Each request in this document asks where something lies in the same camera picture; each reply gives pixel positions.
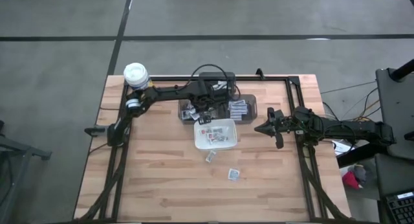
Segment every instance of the wooden tabletop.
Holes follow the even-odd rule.
[[[323,116],[316,76],[299,77],[305,106]],[[123,76],[108,77],[102,108],[118,108],[123,84]],[[267,107],[290,115],[285,83],[239,81],[237,85],[242,94],[256,96],[258,116],[251,124],[237,125],[237,146],[218,151],[211,163],[205,161],[208,152],[194,145],[193,126],[183,125],[178,119],[177,101],[156,103],[145,115],[134,119],[118,221],[309,220],[293,134],[283,134],[285,147],[278,150],[275,138],[253,130],[267,119]],[[117,114],[118,111],[101,109],[97,124],[112,124]],[[105,137],[97,137],[91,149],[105,142]],[[110,151],[110,147],[103,147],[89,156],[75,218],[86,213],[102,191]],[[321,142],[316,147],[316,159],[323,188],[349,216],[332,144]],[[238,181],[228,180],[230,168],[240,171]],[[312,193],[318,213],[316,194],[313,190]],[[109,200],[108,216],[113,196]]]

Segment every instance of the red cloth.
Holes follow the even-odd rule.
[[[352,188],[360,189],[358,186],[358,181],[356,181],[354,172],[347,172],[343,177],[342,181],[344,184],[349,185]]]

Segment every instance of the gray floor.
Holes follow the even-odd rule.
[[[0,0],[0,36],[115,36],[125,0]],[[409,0],[133,0],[126,35],[414,33]],[[0,119],[8,137],[44,150],[30,164],[14,223],[71,219],[114,42],[0,42]],[[203,63],[236,73],[316,74],[321,91],[370,82],[412,59],[414,39],[123,42],[115,74],[141,62],[151,74]],[[342,116],[375,84],[327,93]],[[363,110],[359,103],[344,118]],[[370,201],[353,216],[375,221]]]

